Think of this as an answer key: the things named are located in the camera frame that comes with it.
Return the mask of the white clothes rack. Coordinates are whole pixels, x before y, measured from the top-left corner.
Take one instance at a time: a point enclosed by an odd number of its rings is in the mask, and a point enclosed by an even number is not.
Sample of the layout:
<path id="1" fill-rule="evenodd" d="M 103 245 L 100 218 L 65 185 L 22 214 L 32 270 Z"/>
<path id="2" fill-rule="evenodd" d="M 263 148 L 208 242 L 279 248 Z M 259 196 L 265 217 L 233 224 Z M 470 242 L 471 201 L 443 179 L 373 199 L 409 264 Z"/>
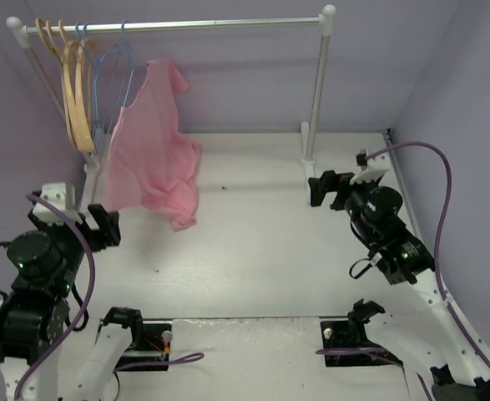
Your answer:
<path id="1" fill-rule="evenodd" d="M 310 178 L 315 173 L 316 158 L 312 151 L 314 149 L 314 140 L 319 121 L 319 110 L 322 97 L 322 89 L 324 86 L 326 73 L 326 58 L 328 54 L 329 41 L 333 29 L 333 18 L 336 9 L 333 5 L 327 4 L 323 7 L 321 13 L 315 17 L 303 18 L 257 18 L 257 19 L 227 19 L 227 20 L 199 20 L 199 21 L 178 21 L 178 22 L 153 22 L 153 23 L 128 23 L 126 25 L 127 33 L 154 33 L 154 32 L 173 32 L 173 31 L 193 31 L 201 29 L 231 29 L 231 28 L 258 28 L 258 27 L 277 27 L 277 26 L 304 26 L 316 25 L 321 29 L 321 46 L 319 50 L 319 58 L 316 70 L 316 81 L 313 94 L 313 102 L 311 108 L 311 117 L 309 120 L 301 124 L 301 147 L 302 147 L 302 165 L 306 178 Z M 118 34 L 120 23 L 88 23 L 88 37 L 92 35 Z M 77 23 L 72 26 L 64 26 L 65 36 L 73 34 L 76 41 L 81 41 L 80 32 L 84 23 Z M 42 65 L 39 57 L 35 53 L 31 40 L 39 38 L 35 24 L 27 26 L 14 16 L 7 18 L 7 28 L 12 32 L 20 48 L 28 56 L 28 59 L 38 75 L 41 83 L 46 89 L 52 103 L 58 110 L 59 114 L 65 121 L 63 110 L 62 92 L 57 94 L 52 86 L 50 78 Z M 58 25 L 53 26 L 54 37 L 60 36 Z M 79 152 L 85 159 L 85 183 L 83 187 L 83 196 L 79 207 L 82 211 L 86 211 L 88 205 L 100 200 L 99 186 L 104 182 L 105 157 L 107 156 L 109 143 L 111 140 L 111 131 L 114 127 L 114 122 L 109 127 L 105 135 L 101 154 L 98 156 L 83 154 Z"/>

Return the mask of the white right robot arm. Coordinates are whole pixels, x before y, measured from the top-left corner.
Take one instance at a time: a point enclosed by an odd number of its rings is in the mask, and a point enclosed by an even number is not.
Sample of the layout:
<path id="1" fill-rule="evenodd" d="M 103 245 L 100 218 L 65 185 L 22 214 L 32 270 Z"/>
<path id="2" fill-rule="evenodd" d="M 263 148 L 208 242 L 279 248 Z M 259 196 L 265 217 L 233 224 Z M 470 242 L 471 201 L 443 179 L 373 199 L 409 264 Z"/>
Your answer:
<path id="1" fill-rule="evenodd" d="M 393 355 L 429 399 L 490 400 L 490 348 L 462 313 L 451 312 L 456 303 L 438 280 L 432 254 L 398 215 L 402 195 L 378 180 L 354 184 L 352 177 L 328 170 L 308 180 L 311 206 L 334 193 L 330 208 L 347 213 L 368 251 L 364 270 L 387 282 L 347 313 L 349 339 L 374 344 L 372 356 Z"/>

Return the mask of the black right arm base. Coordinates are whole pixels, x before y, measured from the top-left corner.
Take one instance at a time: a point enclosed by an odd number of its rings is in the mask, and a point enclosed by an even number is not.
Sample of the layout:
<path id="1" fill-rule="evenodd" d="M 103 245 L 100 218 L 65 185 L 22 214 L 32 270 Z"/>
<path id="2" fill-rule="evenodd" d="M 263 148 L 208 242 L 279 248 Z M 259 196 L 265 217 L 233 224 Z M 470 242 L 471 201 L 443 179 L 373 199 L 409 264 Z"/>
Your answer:
<path id="1" fill-rule="evenodd" d="M 403 362 L 384 347 L 371 342 L 366 334 L 356 334 L 347 320 L 320 322 L 323 357 L 327 368 L 403 367 Z"/>

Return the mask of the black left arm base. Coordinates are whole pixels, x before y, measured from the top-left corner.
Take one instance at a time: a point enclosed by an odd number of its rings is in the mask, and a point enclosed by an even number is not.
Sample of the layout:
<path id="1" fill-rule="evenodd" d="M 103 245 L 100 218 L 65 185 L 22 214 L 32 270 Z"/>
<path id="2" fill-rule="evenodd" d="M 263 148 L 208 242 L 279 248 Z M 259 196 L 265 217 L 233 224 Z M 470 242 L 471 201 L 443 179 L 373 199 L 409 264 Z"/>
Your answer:
<path id="1" fill-rule="evenodd" d="M 172 322 L 148 320 L 138 342 L 131 345 L 116 364 L 118 372 L 166 372 L 169 370 Z"/>

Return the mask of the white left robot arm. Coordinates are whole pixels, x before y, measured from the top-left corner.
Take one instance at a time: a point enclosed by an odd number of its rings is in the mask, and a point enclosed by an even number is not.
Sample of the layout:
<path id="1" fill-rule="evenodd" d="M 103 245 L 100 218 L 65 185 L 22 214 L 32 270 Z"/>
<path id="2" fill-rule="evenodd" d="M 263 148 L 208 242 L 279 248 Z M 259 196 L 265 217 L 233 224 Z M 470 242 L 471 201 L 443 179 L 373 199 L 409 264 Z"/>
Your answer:
<path id="1" fill-rule="evenodd" d="M 95 229 L 84 216 L 73 221 L 58 209 L 52 210 L 58 223 L 30 212 L 34 230 L 3 245 L 18 269 L 0 305 L 0 370 L 8 400 L 101 400 L 123 353 L 144 341 L 140 310 L 112 307 L 71 390 L 60 395 L 60 347 L 87 311 L 95 284 L 93 255 L 121 241 L 117 211 L 101 205 L 88 211 Z"/>

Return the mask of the pink t shirt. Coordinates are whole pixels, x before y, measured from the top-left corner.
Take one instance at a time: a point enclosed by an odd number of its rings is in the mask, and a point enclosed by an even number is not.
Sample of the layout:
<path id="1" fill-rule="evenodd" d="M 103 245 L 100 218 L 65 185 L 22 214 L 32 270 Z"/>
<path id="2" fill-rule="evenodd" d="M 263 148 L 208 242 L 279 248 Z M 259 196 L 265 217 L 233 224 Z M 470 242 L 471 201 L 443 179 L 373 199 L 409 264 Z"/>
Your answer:
<path id="1" fill-rule="evenodd" d="M 202 146 L 179 131 L 175 95 L 189 82 L 168 58 L 150 61 L 133 103 L 120 110 L 108 149 L 105 205 L 142 206 L 169 218 L 174 230 L 196 223 Z"/>

